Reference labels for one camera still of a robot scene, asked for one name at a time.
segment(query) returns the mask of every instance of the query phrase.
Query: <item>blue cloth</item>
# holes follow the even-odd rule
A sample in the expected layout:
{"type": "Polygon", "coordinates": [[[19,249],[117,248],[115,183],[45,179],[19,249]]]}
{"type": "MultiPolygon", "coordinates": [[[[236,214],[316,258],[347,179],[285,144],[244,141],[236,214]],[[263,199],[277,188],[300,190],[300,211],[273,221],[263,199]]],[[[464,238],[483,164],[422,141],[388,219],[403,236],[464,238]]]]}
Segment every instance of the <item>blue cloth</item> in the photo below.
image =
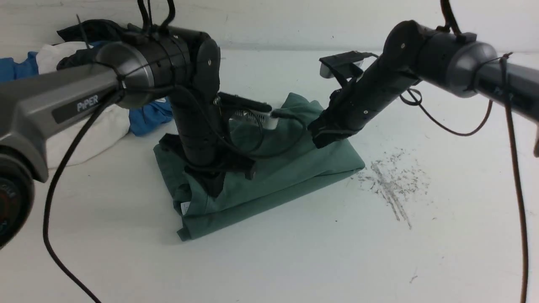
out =
{"type": "Polygon", "coordinates": [[[13,81],[37,75],[37,52],[28,52],[28,57],[22,63],[16,63],[13,58],[0,58],[0,82],[13,81]]]}
{"type": "Polygon", "coordinates": [[[159,125],[172,120],[172,108],[168,98],[153,101],[142,108],[129,111],[129,130],[137,136],[143,136],[157,128],[159,125]]]}

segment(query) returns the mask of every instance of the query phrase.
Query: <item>white wall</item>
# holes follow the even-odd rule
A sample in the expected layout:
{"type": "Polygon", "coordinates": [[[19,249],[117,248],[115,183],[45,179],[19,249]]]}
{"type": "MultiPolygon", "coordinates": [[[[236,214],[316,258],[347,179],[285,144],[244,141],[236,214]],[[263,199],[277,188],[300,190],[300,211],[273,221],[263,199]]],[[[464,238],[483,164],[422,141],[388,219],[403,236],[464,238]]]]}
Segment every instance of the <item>white wall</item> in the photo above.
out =
{"type": "MultiPolygon", "coordinates": [[[[453,0],[464,31],[500,51],[539,51],[537,0],[453,0]]],[[[167,13],[153,4],[155,20],[167,13]]],[[[437,0],[176,0],[174,25],[205,30],[234,49],[380,50],[398,22],[443,23],[437,0]]],[[[82,19],[140,24],[135,0],[0,0],[0,54],[58,43],[55,30],[82,19]]]]}

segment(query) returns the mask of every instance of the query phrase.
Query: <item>piper logo label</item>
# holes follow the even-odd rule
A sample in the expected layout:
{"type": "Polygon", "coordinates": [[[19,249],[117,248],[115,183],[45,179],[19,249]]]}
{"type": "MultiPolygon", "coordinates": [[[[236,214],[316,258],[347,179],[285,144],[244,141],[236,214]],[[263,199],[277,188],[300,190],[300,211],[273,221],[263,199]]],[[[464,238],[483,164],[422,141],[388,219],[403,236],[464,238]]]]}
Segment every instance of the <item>piper logo label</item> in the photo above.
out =
{"type": "Polygon", "coordinates": [[[99,103],[98,96],[93,95],[90,98],[77,103],[77,112],[85,111],[87,108],[93,107],[99,103]]]}

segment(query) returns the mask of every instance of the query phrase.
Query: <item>black cloth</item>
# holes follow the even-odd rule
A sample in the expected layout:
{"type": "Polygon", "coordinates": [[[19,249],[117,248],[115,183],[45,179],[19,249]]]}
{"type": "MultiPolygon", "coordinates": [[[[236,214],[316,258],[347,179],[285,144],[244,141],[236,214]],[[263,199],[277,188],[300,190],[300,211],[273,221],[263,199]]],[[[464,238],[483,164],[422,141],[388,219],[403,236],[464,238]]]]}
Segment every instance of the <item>black cloth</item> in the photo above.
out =
{"type": "MultiPolygon", "coordinates": [[[[88,42],[120,41],[122,34],[127,31],[116,22],[107,19],[90,19],[81,23],[88,42]]],[[[65,41],[84,41],[80,25],[76,24],[59,30],[56,33],[65,41]]]]}
{"type": "Polygon", "coordinates": [[[56,70],[59,71],[70,67],[92,63],[99,50],[106,44],[107,43],[101,43],[91,49],[77,50],[71,56],[65,57],[64,59],[60,60],[60,62],[58,62],[58,64],[56,65],[56,70]]]}

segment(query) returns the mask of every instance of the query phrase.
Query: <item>clothing label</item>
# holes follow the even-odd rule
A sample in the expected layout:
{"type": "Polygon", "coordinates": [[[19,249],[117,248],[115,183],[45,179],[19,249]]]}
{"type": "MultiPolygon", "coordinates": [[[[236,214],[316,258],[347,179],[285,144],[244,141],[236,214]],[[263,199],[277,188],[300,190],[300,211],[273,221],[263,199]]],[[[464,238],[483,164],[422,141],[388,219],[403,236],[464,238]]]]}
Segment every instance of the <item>clothing label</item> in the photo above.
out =
{"type": "Polygon", "coordinates": [[[183,202],[179,205],[179,207],[182,209],[182,214],[185,216],[187,214],[187,210],[189,209],[189,205],[191,205],[191,202],[183,202]]]}

